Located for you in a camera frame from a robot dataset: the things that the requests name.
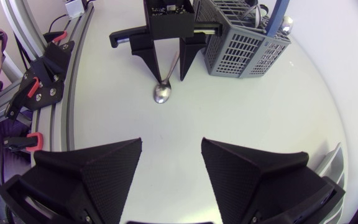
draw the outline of white table surface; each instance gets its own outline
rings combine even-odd
[[[94,6],[76,81],[75,149],[142,138],[121,223],[222,223],[201,155],[203,137],[270,152],[305,151],[312,169],[342,142],[347,164],[336,105],[295,40],[262,78],[209,76],[199,52],[183,82],[176,67],[172,95],[158,105],[152,98],[157,81],[146,64],[129,44],[112,49],[108,38],[145,25],[142,1]],[[155,46],[165,78],[178,39]]]

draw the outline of blue handle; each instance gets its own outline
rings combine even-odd
[[[281,23],[284,18],[285,11],[287,10],[288,3],[290,0],[276,0],[276,5],[274,6],[274,10],[272,16],[266,27],[266,36],[274,37],[280,28]]]

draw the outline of metal spoon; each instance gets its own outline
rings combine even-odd
[[[178,61],[179,61],[179,52],[176,52],[168,76],[164,80],[162,80],[161,83],[157,84],[157,86],[155,86],[154,88],[153,97],[156,103],[162,104],[169,99],[169,96],[171,95],[171,91],[172,91],[171,84],[169,83],[169,78],[171,77],[173,69],[177,65]]]
[[[284,16],[280,30],[284,35],[289,35],[293,26],[293,20],[289,16]]]

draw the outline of red clip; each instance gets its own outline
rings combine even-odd
[[[38,150],[42,150],[42,146],[44,146],[44,138],[42,137],[41,133],[30,133],[27,135],[28,138],[30,137],[37,137],[37,145],[34,147],[26,147],[25,149],[29,152],[35,152]]]
[[[37,77],[34,77],[34,79],[35,79],[35,84],[31,88],[30,92],[27,94],[27,96],[29,98],[32,98],[32,96],[34,95],[35,91],[37,91],[38,87],[40,86],[40,80]]]
[[[60,40],[63,40],[63,39],[66,38],[66,37],[67,37],[67,31],[64,31],[64,33],[63,33],[62,35],[60,35],[60,36],[54,38],[53,41],[56,43],[56,42],[58,42],[58,41],[60,41]]]

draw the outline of cutlery basket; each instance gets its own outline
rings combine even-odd
[[[203,50],[210,75],[235,78],[261,77],[291,43],[286,35],[277,31],[286,6],[281,12],[275,13],[276,6],[272,14],[276,15],[275,18],[271,20],[264,16],[258,29],[243,20],[244,13],[250,7],[244,0],[194,0],[193,7],[197,22],[213,21],[223,25],[223,35],[209,35],[207,46]],[[276,31],[269,37],[267,27],[269,22],[274,20]]]

